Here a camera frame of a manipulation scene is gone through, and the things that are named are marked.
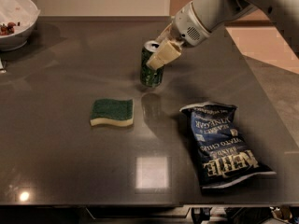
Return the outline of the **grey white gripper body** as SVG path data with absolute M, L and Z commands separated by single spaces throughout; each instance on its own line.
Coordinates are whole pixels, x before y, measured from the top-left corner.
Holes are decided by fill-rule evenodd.
M 211 35 L 195 13 L 193 2 L 188 3 L 175 15 L 173 27 L 179 37 L 193 47 L 198 46 Z

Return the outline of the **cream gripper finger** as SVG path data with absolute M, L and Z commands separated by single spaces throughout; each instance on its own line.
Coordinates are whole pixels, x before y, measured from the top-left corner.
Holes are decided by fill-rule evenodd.
M 149 57 L 147 67 L 157 70 L 173 62 L 181 55 L 181 45 L 175 40 L 165 39 L 157 50 Z
M 164 40 L 168 39 L 171 40 L 172 39 L 172 24 L 169 23 L 165 29 L 157 36 L 157 38 L 155 39 L 156 42 L 158 42 L 159 44 L 161 44 Z

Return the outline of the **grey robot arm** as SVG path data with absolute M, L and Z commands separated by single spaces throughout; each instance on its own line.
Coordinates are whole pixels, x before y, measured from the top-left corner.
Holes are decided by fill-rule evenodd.
M 184 46 L 196 47 L 227 21 L 260 9 L 293 52 L 299 51 L 299 0 L 192 0 L 156 38 L 147 67 L 157 70 L 177 59 Z

